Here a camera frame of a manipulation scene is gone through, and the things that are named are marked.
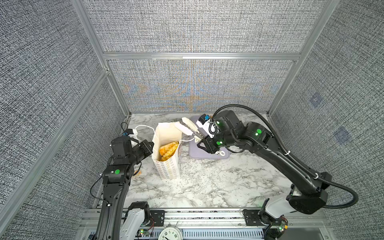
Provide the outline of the striped twisted bread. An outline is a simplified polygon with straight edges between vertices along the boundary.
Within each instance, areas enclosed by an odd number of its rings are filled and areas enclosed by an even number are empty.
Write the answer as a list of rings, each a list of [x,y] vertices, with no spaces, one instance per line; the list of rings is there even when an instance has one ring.
[[[167,145],[161,146],[159,148],[159,153],[161,155],[161,158],[159,159],[160,162],[167,161],[169,158],[171,158],[176,150],[179,147],[179,142],[172,142]]]

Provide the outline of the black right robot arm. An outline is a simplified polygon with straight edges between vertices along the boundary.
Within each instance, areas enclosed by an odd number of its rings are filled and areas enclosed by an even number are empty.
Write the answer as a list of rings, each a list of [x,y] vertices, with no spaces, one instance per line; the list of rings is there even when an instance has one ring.
[[[230,104],[220,107],[212,116],[201,115],[201,120],[209,126],[207,135],[197,143],[199,149],[215,154],[221,148],[235,146],[266,160],[291,181],[286,197],[264,201],[258,213],[263,225],[282,221],[287,213],[311,215],[321,208],[345,209],[358,202],[359,196],[354,190],[333,182],[329,173],[320,173],[297,159],[284,146],[273,126],[256,110]],[[344,204],[328,205],[326,189],[329,186],[350,193],[352,199]]]

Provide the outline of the white patterned paper bag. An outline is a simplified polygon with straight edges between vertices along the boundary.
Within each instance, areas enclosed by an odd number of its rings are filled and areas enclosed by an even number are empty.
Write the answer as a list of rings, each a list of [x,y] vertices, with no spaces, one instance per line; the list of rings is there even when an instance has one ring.
[[[159,123],[153,129],[154,143],[152,160],[163,180],[177,179],[181,175],[180,154],[182,150],[183,132],[180,122]]]

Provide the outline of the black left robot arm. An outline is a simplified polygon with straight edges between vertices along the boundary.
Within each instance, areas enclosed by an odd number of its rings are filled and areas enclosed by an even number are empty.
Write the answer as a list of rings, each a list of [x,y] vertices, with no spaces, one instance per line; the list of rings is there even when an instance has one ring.
[[[101,176],[103,203],[94,240],[120,238],[124,202],[135,174],[134,166],[153,153],[154,143],[120,136],[112,140],[111,147],[113,155]]]

